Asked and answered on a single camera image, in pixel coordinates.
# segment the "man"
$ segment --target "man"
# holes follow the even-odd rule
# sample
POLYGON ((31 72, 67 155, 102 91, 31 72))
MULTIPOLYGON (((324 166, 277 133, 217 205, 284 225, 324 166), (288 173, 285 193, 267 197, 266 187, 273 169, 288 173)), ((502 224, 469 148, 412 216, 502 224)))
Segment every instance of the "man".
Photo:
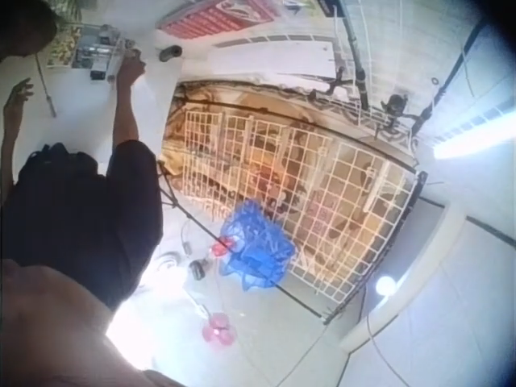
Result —
POLYGON ((56 36, 57 20, 43 0, 2 0, 0 62, 8 56, 29 56, 41 51, 56 36))
POLYGON ((162 234, 156 158, 139 142, 131 86, 136 52, 116 81, 113 154, 106 176, 58 144, 36 152, 13 185, 12 155, 31 96, 17 84, 2 143, 2 385, 180 386, 140 372, 105 337, 162 234))

